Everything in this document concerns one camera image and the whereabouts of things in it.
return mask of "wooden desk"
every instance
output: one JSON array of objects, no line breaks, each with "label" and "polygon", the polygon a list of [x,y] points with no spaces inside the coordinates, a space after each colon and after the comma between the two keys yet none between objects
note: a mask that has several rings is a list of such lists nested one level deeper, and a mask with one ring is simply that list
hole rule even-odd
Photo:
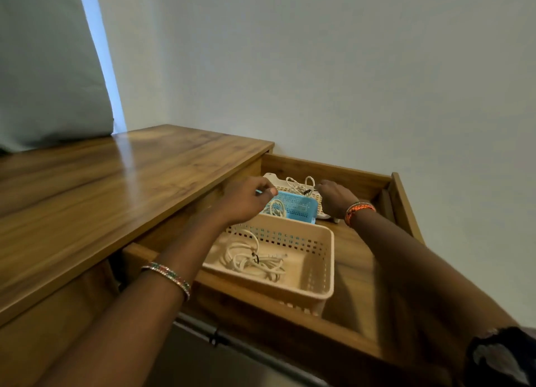
[{"label": "wooden desk", "polygon": [[[267,172],[336,180],[422,241],[398,174],[269,154],[272,147],[165,125],[0,158],[0,384],[32,384],[111,303],[109,255],[117,252],[116,278],[132,281],[230,180]],[[422,380],[429,368],[404,301],[357,234],[318,224],[336,236],[335,292],[322,318],[205,271],[184,312],[333,384]]]}]

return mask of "plastic basket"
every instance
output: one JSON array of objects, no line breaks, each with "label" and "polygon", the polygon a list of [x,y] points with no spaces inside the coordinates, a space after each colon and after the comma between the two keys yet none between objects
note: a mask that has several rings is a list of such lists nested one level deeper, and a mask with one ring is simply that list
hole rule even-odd
[{"label": "plastic basket", "polygon": [[315,223],[318,202],[314,198],[304,197],[290,192],[280,191],[274,199],[278,199],[285,205],[287,218],[300,222]]},{"label": "plastic basket", "polygon": [[[264,177],[268,178],[270,182],[273,184],[273,186],[277,188],[278,191],[284,191],[284,192],[288,192],[292,194],[291,187],[288,186],[285,180],[280,180],[276,174],[266,173],[264,174]],[[329,219],[330,215],[326,215],[324,211],[322,210],[322,196],[318,193],[318,191],[313,191],[311,198],[314,198],[317,202],[316,217],[318,219]]]},{"label": "plastic basket", "polygon": [[[286,274],[278,282],[227,267],[224,254],[230,242],[255,244],[253,238],[239,233],[239,229],[247,229],[257,236],[258,254],[287,254],[283,266]],[[333,250],[333,232],[324,226],[259,214],[248,222],[228,227],[214,242],[203,267],[290,307],[321,315],[326,300],[333,295]],[[231,256],[245,252],[250,250],[230,250]]]}]

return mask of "hand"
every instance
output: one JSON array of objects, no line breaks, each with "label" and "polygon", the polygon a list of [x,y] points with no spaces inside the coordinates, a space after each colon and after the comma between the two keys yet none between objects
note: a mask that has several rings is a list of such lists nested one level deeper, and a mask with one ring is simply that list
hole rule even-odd
[{"label": "hand", "polygon": [[315,189],[322,196],[322,210],[333,218],[344,219],[346,210],[359,202],[352,191],[333,181],[322,180]]},{"label": "hand", "polygon": [[230,183],[224,197],[213,208],[227,226],[243,223],[259,214],[277,193],[268,178],[247,177]]}]

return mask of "person's right arm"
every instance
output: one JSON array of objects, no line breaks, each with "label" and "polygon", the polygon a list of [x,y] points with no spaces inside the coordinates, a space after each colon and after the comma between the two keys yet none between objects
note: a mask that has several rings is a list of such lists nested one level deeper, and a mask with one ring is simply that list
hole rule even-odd
[{"label": "person's right arm", "polygon": [[[334,218],[343,219],[346,210],[358,201],[349,189],[332,181],[323,180],[316,189],[322,196],[323,210]],[[453,340],[450,347],[444,347],[449,350],[445,354],[456,372],[461,370],[465,347],[474,336],[517,325],[482,290],[382,215],[360,209],[351,226],[410,305],[427,310],[447,328]]]}]

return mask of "bangle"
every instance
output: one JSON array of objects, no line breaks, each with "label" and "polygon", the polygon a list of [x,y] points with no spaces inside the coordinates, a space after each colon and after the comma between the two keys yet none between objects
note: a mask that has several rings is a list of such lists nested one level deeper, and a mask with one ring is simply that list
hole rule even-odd
[{"label": "bangle", "polygon": [[352,219],[352,216],[354,216],[354,214],[360,209],[372,209],[374,212],[376,212],[376,208],[374,208],[370,202],[356,202],[346,210],[346,214],[344,216],[345,224],[350,226],[350,220]]},{"label": "bangle", "polygon": [[172,269],[169,267],[163,266],[161,264],[158,264],[157,262],[150,262],[146,266],[142,267],[142,271],[144,270],[152,270],[157,272],[158,274],[163,275],[168,280],[171,280],[175,284],[179,286],[180,289],[184,291],[184,294],[186,295],[186,300],[190,299],[191,296],[191,287],[190,284],[184,278],[179,277],[177,273],[175,273]]}]

